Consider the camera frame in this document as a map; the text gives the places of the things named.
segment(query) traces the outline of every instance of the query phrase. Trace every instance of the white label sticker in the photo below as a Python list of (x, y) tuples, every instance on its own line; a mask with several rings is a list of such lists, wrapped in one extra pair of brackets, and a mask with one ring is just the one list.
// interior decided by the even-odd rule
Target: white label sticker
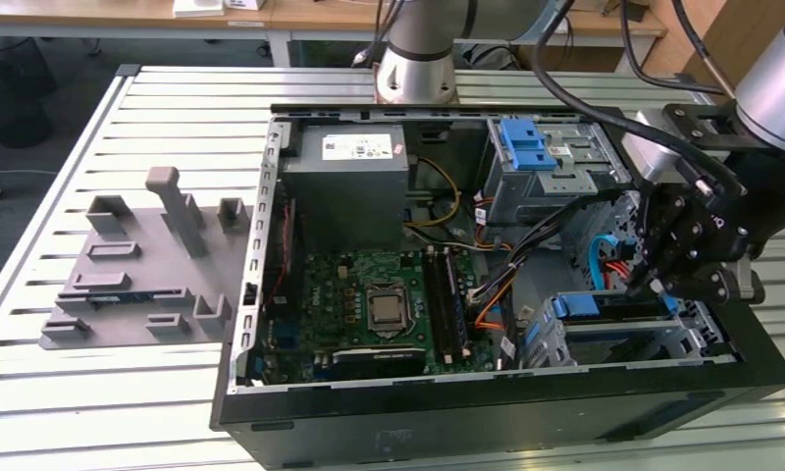
[(570, 155), (570, 148), (566, 145), (546, 147), (546, 149), (549, 149), (549, 155)]
[(329, 134), (322, 138), (323, 160), (377, 160), (393, 157), (389, 134)]
[(499, 349), (506, 353), (506, 355), (509, 355), (509, 358), (514, 360), (514, 344), (508, 337), (503, 337), (502, 340), (499, 340)]
[(226, 22), (226, 25), (239, 27), (263, 27), (262, 22)]
[(475, 220), (475, 223), (479, 226), (485, 226), (485, 218), (487, 216), (487, 213), (485, 212), (485, 210), (482, 208), (475, 208), (473, 210), (473, 219)]

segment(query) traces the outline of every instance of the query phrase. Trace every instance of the motherboard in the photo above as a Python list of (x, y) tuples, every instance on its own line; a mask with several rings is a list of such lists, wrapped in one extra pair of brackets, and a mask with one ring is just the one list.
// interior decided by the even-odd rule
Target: motherboard
[(271, 381), (371, 376), (366, 365), (417, 375), (493, 370), (490, 337), (466, 336), (462, 296), (473, 285), (463, 250), (309, 255), (299, 315), (266, 330)]

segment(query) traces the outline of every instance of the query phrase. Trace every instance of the wooden desk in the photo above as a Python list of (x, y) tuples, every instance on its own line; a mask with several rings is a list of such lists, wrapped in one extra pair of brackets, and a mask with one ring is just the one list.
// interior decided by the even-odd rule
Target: wooden desk
[[(270, 27), (277, 29), (330, 29), (367, 31), (374, 28), (373, 0), (273, 0)], [(604, 17), (592, 12), (570, 12), (576, 35), (618, 36), (618, 16)], [(642, 23), (630, 24), (630, 33), (662, 37), (666, 26), (646, 14)]]
[[(265, 39), (273, 65), (290, 67), (291, 40), (366, 41), (374, 28), (374, 0), (267, 0), (258, 11), (227, 9), (222, 17), (178, 19), (171, 5), (173, 0), (0, 0), (0, 35)], [(573, 12), (570, 21), (577, 47), (621, 47), (616, 17)], [(632, 33), (644, 60), (666, 27), (648, 14)], [(558, 33), (550, 44), (565, 42)]]
[(174, 18), (174, 0), (0, 0), (0, 25), (229, 28), (230, 22), (267, 27), (271, 9), (226, 9), (222, 17)]

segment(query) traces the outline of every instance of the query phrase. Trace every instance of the green circuit board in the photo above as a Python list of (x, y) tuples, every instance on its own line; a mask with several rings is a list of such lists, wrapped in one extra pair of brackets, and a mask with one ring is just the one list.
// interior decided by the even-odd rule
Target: green circuit board
[[(290, 383), (319, 381), (314, 361), (345, 348), (414, 347), (426, 351), (423, 374), (490, 371), (489, 336), (471, 340), (467, 360), (445, 364), (435, 360), (430, 312), (422, 277), (422, 253), (349, 252), (326, 256), (310, 255), (303, 267), (302, 316), (298, 325), (275, 325), (277, 336), (295, 336), (293, 348), (275, 354), (279, 373)], [(457, 279), (465, 290), (473, 286), (470, 257), (458, 251), (453, 257)], [(394, 333), (371, 330), (369, 297), (373, 292), (397, 290), (403, 293), (409, 313), (405, 328)]]

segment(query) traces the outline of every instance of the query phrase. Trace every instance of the ram slot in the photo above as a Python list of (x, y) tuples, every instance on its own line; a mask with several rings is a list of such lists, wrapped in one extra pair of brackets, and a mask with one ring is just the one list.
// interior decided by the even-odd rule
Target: ram slot
[(445, 271), (447, 273), (447, 283), (450, 288), (450, 313), (451, 313), (451, 329), (457, 336), (455, 346), (458, 356), (467, 358), (470, 350), (467, 350), (467, 328), (465, 326), (465, 307), (462, 293), (457, 287), (457, 270), (454, 269), (454, 254), (449, 248), (445, 248)]
[(423, 276), (423, 286), (427, 295), (427, 316), (430, 318), (430, 332), (433, 335), (433, 351), (435, 361), (439, 363), (453, 362), (453, 336), (447, 329), (450, 315), (446, 312), (445, 302), (442, 301), (446, 278), (443, 275), (442, 263), (438, 260), (439, 254), (431, 249), (421, 257), (421, 273)]
[(462, 352), (455, 328), (453, 288), (449, 285), (445, 254), (427, 251), (422, 257), (422, 274), (427, 293), (427, 315), (435, 360), (439, 363), (450, 364), (462, 356)]

